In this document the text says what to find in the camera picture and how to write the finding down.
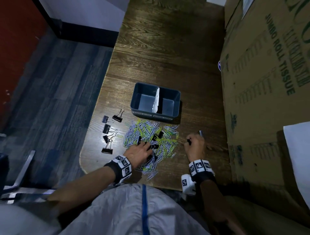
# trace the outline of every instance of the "hand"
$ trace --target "hand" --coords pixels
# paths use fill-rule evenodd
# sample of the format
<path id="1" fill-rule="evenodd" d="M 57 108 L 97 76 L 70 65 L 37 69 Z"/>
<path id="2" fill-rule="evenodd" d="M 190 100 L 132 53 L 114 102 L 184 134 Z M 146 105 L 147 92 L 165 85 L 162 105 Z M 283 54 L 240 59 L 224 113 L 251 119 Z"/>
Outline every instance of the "hand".
<path id="1" fill-rule="evenodd" d="M 189 134 L 186 139 L 192 142 L 191 145 L 186 141 L 184 143 L 185 152 L 187 154 L 188 160 L 193 162 L 195 160 L 205 158 L 205 139 L 196 134 Z"/>
<path id="2" fill-rule="evenodd" d="M 132 145 L 124 152 L 124 156 L 129 160 L 131 168 L 135 169 L 144 163 L 149 155 L 153 153 L 149 142 L 142 142 L 139 145 Z"/>

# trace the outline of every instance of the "gray divided bin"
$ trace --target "gray divided bin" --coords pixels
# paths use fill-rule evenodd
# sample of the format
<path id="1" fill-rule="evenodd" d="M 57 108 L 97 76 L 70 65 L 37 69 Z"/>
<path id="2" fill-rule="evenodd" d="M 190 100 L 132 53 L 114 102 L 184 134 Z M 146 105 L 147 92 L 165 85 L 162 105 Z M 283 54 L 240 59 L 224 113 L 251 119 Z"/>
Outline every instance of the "gray divided bin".
<path id="1" fill-rule="evenodd" d="M 158 111 L 153 113 L 157 88 L 159 89 Z M 179 115 L 181 92 L 161 86 L 137 82 L 130 108 L 134 115 L 143 118 L 173 120 Z"/>

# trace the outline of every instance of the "black wrist strap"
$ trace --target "black wrist strap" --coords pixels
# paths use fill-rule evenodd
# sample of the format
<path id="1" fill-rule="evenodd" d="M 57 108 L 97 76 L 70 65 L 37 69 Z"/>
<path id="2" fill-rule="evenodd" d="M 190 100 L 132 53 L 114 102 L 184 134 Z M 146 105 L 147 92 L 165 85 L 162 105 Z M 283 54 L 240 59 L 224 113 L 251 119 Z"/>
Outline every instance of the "black wrist strap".
<path id="1" fill-rule="evenodd" d="M 207 160 L 195 160 L 191 162 L 189 164 L 189 170 L 192 180 L 195 181 L 197 185 L 200 185 L 205 180 L 212 180 L 216 183 L 214 172 Z"/>
<path id="2" fill-rule="evenodd" d="M 114 171 L 115 184 L 121 183 L 131 176 L 131 164 L 128 159 L 123 155 L 117 156 L 104 166 L 108 166 Z"/>

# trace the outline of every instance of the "black baseboard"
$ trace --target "black baseboard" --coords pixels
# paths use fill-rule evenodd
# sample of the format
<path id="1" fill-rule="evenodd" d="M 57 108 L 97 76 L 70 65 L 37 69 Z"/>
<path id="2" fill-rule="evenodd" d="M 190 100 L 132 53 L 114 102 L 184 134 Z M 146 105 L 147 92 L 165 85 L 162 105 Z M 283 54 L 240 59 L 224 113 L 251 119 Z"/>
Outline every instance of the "black baseboard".
<path id="1" fill-rule="evenodd" d="M 50 18 L 39 0 L 32 1 L 58 38 L 105 47 L 115 46 L 118 32 L 66 23 L 61 20 Z"/>

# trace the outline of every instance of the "red wall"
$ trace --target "red wall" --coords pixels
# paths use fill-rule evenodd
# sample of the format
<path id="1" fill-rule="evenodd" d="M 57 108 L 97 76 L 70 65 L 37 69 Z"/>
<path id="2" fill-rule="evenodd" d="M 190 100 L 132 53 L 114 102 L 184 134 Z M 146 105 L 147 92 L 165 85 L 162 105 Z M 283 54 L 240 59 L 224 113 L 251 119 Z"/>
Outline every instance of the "red wall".
<path id="1" fill-rule="evenodd" d="M 7 93 L 13 93 L 46 27 L 31 0 L 3 1 L 0 8 L 0 127 L 9 115 L 10 95 Z"/>

